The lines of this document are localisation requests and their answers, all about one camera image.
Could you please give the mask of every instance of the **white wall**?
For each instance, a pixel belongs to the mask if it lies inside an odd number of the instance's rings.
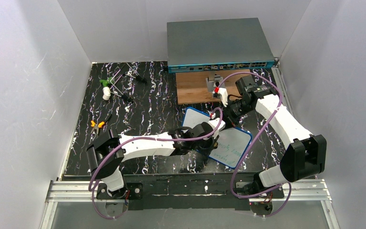
[[[280,56],[310,0],[58,0],[92,62],[167,60],[166,23],[260,20]]]
[[[296,118],[327,139],[341,228],[366,228],[366,1],[312,0],[281,58]]]
[[[0,0],[0,228],[38,228],[91,63],[57,1]]]

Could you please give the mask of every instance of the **wooden block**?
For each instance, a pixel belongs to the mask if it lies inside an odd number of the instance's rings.
[[[246,72],[249,73],[249,69],[240,70],[225,70],[215,71],[215,74],[222,76],[223,78],[229,76],[232,73]],[[205,79],[210,72],[193,72],[193,73],[176,73],[176,86],[177,86],[177,103],[178,104],[196,104],[206,102],[220,102],[220,99],[214,98],[213,93],[207,89]],[[235,82],[244,77],[244,74],[234,75],[225,81],[225,88],[228,94],[239,96]]]

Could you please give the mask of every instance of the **small whiteboard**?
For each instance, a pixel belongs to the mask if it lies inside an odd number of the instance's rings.
[[[202,122],[208,122],[210,116],[192,107],[186,108],[183,126],[195,127]],[[211,151],[210,158],[230,167],[235,168],[249,146],[252,135],[239,128],[230,128],[219,133],[218,148]]]

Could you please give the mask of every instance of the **marble surface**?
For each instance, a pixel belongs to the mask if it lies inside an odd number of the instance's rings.
[[[118,88],[134,99],[127,104],[118,97],[109,101],[102,99],[102,85],[100,79],[113,77],[122,66],[122,63],[98,63],[92,66],[85,97],[82,102],[79,120],[76,125],[74,138],[70,148],[70,155],[64,176],[88,176],[88,160],[86,147],[95,139],[91,134],[91,120],[103,121],[109,114],[111,119],[104,126],[117,128],[117,131],[126,135],[154,135],[180,127],[185,109],[189,106],[209,113],[220,103],[204,104],[177,104],[175,75],[163,71],[166,62],[135,62],[129,63],[136,68],[139,75],[144,76],[148,84],[137,82],[128,76],[122,77]],[[129,71],[125,66],[121,73]],[[274,81],[269,69],[252,70],[265,78]],[[241,120],[241,128],[250,131],[253,136],[262,127],[265,119],[252,111]],[[269,126],[240,165],[240,171],[257,172],[277,165],[285,152],[278,135]],[[170,173],[223,173],[232,171],[210,158],[197,152],[190,152],[184,156],[148,156],[135,158],[120,165],[123,174],[170,174]]]

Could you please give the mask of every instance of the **green object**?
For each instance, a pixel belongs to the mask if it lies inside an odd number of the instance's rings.
[[[107,80],[100,80],[100,83],[103,85],[103,87],[107,87],[107,86],[109,86],[109,84],[112,84],[111,80],[112,79],[109,77],[109,78],[107,78]]]

